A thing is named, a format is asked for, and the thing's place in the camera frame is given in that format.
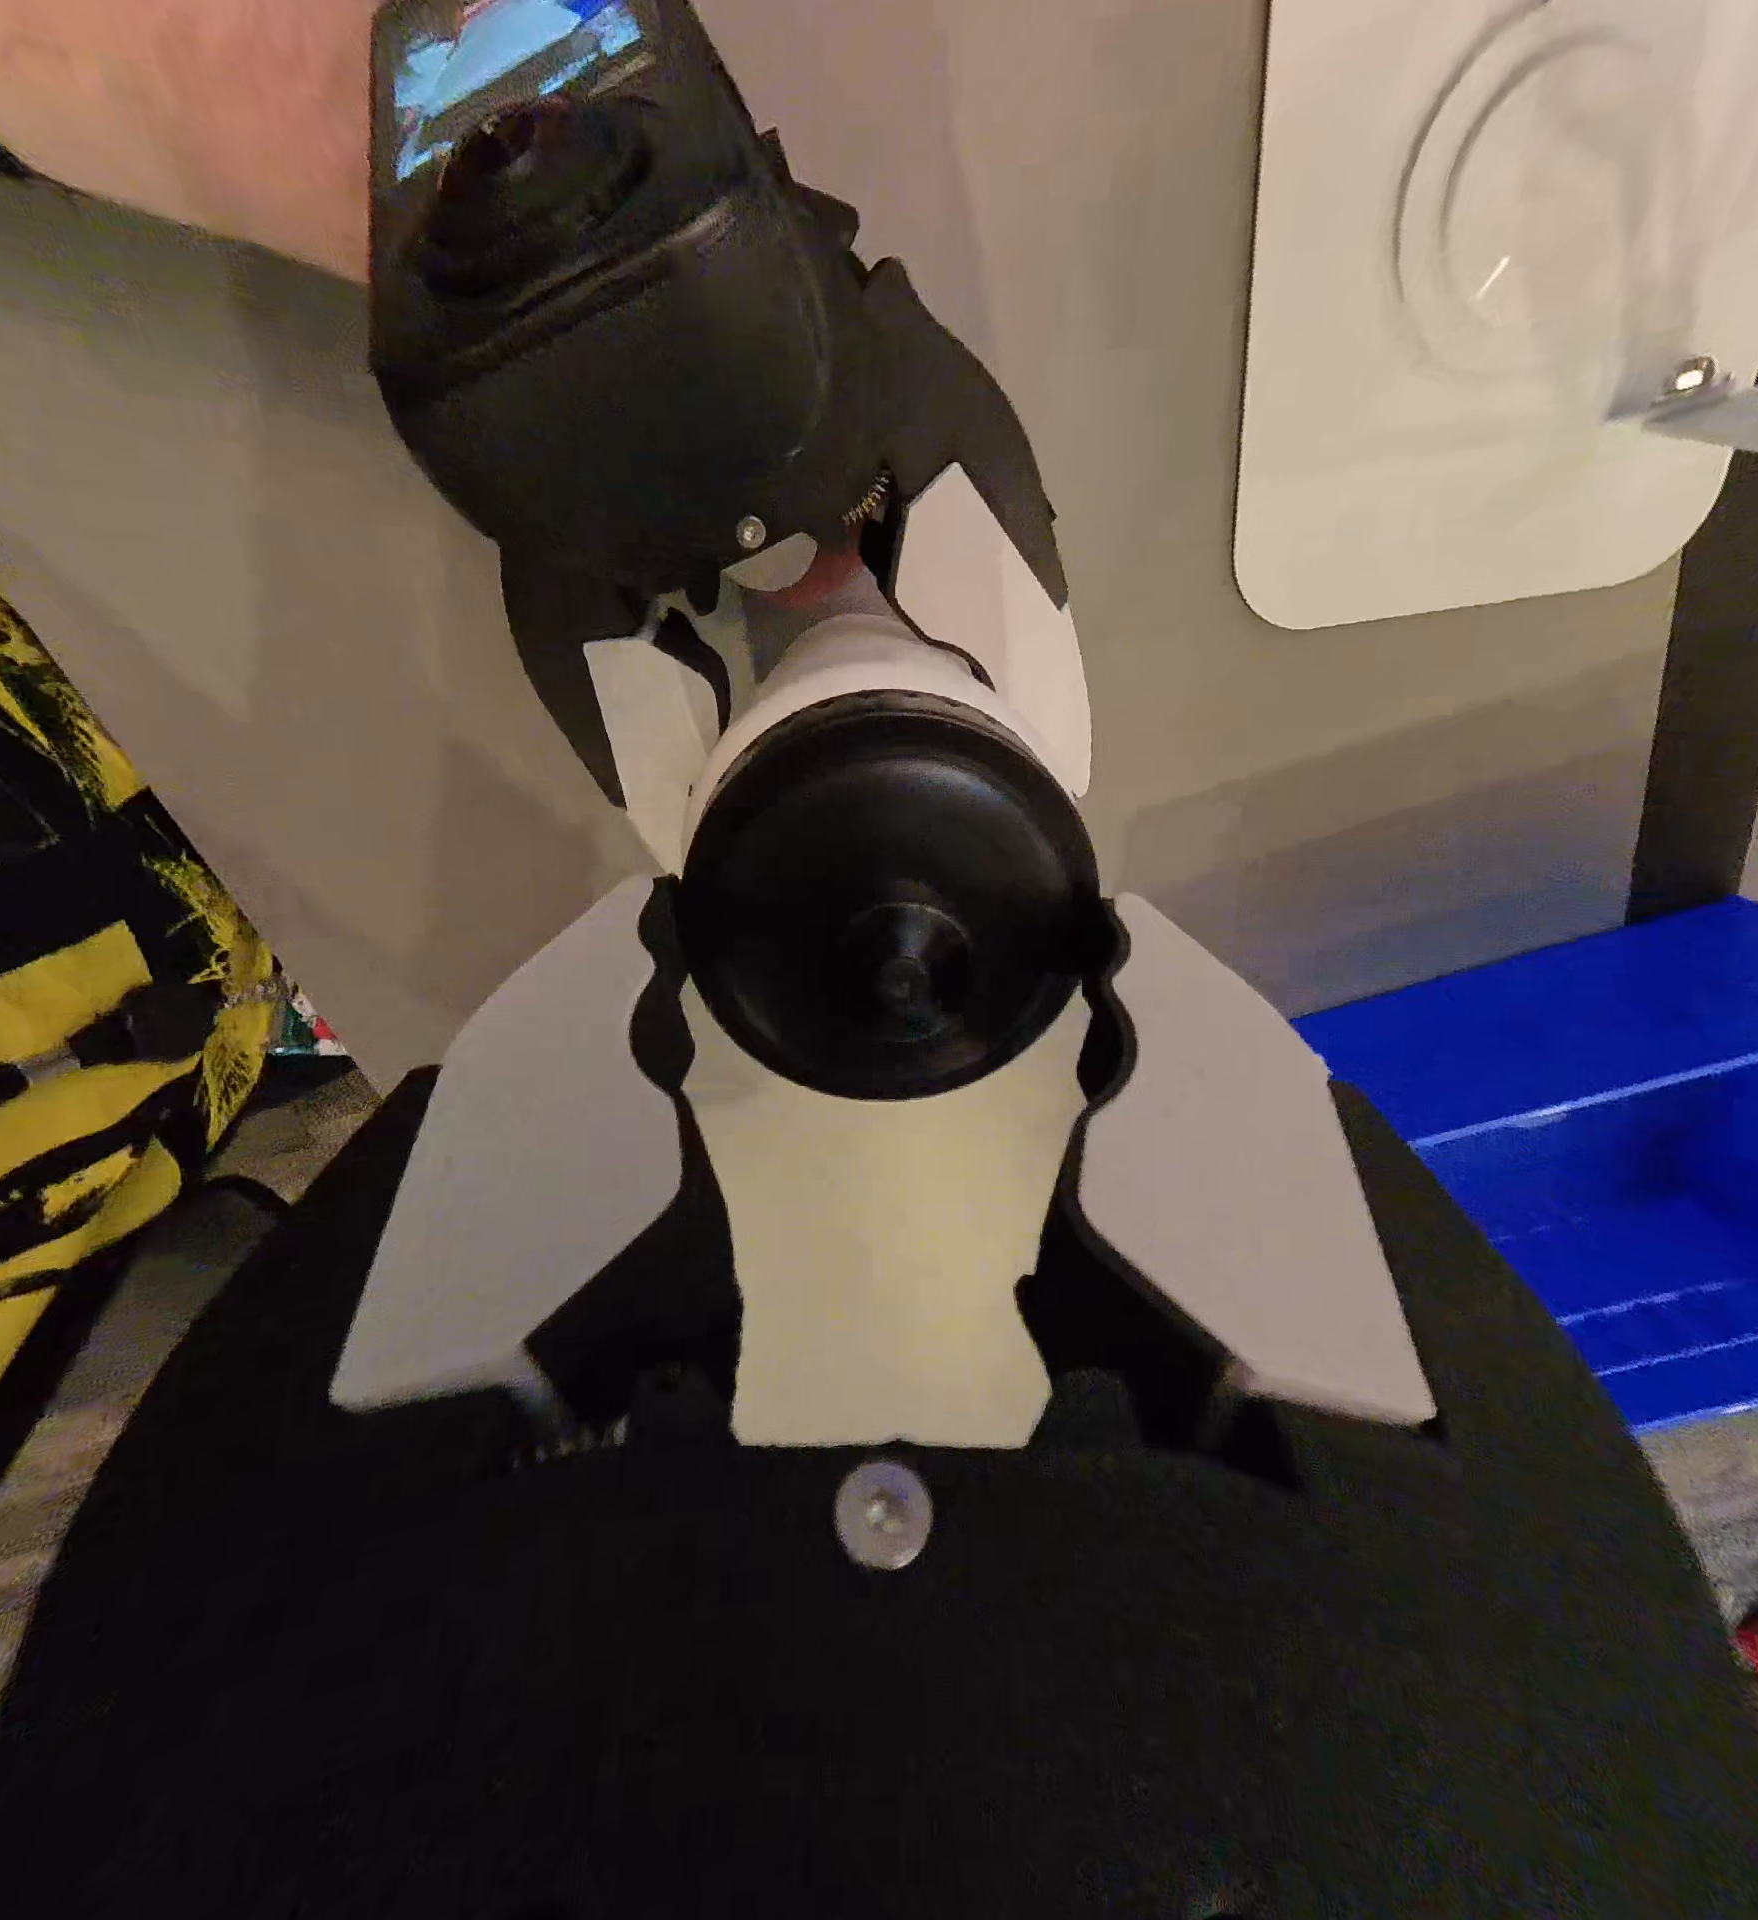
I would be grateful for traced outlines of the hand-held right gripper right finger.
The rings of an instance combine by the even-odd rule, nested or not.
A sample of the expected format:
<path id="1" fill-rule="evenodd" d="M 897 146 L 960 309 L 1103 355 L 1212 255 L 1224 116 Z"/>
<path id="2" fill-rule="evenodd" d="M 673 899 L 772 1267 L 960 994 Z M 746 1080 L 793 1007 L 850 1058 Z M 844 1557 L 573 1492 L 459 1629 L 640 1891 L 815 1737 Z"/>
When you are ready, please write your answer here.
<path id="1" fill-rule="evenodd" d="M 1084 978 L 1084 1111 L 1016 1287 L 1039 1432 L 1281 1448 L 1304 1411 L 1437 1420 L 1331 1074 L 1246 981 L 1137 895 Z"/>

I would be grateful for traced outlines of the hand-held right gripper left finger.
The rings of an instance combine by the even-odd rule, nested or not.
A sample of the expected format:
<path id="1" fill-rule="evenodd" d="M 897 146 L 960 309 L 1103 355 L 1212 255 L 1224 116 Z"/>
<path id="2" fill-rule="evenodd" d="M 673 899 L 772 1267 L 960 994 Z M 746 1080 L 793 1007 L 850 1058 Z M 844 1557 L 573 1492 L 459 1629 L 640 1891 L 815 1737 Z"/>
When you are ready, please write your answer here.
<path id="1" fill-rule="evenodd" d="M 622 883 L 451 1044 L 339 1353 L 349 1413 L 500 1391 L 612 1428 L 661 1371 L 732 1405 L 739 1274 L 686 1096 L 669 883 Z"/>

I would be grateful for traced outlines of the person's left forearm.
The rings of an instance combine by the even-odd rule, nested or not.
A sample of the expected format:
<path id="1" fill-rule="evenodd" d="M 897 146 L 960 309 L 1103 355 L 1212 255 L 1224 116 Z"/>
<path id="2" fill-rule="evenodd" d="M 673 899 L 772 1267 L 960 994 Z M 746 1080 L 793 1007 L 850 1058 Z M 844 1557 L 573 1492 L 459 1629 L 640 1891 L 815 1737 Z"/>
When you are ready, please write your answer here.
<path id="1" fill-rule="evenodd" d="M 0 2 L 0 146 L 32 171 L 370 272 L 374 2 Z"/>

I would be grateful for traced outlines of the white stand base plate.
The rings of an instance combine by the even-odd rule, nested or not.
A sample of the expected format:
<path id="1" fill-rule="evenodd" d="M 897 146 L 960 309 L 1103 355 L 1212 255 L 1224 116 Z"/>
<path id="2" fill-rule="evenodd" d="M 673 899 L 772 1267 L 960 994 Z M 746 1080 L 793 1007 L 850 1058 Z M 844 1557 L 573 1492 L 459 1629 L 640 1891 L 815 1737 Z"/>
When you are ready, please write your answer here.
<path id="1" fill-rule="evenodd" d="M 1395 181 L 1497 5 L 1521 2 L 1270 7 L 1232 563 L 1274 626 L 1629 584 L 1733 465 L 1436 372 L 1398 315 Z"/>

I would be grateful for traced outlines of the black yellow printed shirt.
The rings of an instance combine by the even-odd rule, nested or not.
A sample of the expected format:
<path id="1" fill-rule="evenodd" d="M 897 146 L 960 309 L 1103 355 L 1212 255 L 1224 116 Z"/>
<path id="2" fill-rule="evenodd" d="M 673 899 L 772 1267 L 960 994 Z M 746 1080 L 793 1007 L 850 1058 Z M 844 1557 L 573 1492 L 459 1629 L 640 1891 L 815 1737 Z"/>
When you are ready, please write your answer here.
<path id="1" fill-rule="evenodd" d="M 0 1477 L 252 1100 L 277 985 L 0 589 Z"/>

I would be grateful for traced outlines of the white bottle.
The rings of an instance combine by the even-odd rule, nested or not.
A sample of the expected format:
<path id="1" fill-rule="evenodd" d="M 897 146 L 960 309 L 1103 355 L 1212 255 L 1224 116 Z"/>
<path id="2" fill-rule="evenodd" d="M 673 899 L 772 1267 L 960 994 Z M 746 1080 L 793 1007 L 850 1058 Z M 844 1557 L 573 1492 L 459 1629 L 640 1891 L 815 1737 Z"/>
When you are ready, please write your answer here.
<path id="1" fill-rule="evenodd" d="M 807 628 L 722 733 L 692 789 L 694 811 L 771 729 L 808 708 L 867 695 L 923 696 L 978 711 L 1043 765 L 1051 763 L 1037 733 L 959 653 L 916 638 L 892 615 L 840 614 Z"/>

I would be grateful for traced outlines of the clear round stand foot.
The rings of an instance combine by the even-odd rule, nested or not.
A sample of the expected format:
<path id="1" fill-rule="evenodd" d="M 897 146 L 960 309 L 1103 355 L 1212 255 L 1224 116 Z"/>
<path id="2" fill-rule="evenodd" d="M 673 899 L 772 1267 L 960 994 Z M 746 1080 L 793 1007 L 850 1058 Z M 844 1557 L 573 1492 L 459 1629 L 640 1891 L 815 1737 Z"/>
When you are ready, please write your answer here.
<path id="1" fill-rule="evenodd" d="M 1497 5 L 1395 181 L 1436 372 L 1758 458 L 1758 5 Z"/>

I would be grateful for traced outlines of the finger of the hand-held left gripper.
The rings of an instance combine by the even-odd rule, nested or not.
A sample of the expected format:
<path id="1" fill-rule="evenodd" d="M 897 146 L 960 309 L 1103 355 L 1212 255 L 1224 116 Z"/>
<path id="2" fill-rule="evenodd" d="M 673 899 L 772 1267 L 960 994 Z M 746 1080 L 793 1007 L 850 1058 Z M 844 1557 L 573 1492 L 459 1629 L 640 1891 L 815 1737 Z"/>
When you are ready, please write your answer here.
<path id="1" fill-rule="evenodd" d="M 592 642 L 584 659 L 632 829 L 646 843 L 682 843 L 694 788 L 748 689 L 744 604 L 700 615 L 657 602 L 636 634 Z"/>
<path id="2" fill-rule="evenodd" d="M 1020 558 L 962 465 L 902 510 L 892 606 L 981 669 L 1059 785 L 1093 785 L 1093 708 L 1077 623 Z"/>

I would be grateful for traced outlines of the blue plastic bin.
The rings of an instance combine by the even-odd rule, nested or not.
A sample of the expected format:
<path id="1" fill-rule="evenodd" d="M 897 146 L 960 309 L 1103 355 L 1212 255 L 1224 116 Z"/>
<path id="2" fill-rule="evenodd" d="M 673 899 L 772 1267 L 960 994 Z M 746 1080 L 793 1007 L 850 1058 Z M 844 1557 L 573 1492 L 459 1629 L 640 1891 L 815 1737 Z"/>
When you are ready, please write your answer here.
<path id="1" fill-rule="evenodd" d="M 1296 1020 L 1635 1430 L 1758 1409 L 1758 901 Z"/>

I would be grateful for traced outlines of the black bottle lid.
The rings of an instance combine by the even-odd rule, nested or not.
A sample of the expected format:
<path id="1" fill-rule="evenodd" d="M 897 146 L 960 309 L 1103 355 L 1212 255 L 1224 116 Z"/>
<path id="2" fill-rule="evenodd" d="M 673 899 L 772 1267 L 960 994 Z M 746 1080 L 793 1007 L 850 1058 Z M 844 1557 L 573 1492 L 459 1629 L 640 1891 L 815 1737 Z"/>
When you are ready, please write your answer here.
<path id="1" fill-rule="evenodd" d="M 1077 804 L 1008 729 L 928 695 L 794 712 L 707 804 L 676 891 L 689 981 L 774 1076 L 916 1100 L 1011 1068 L 1091 967 Z"/>

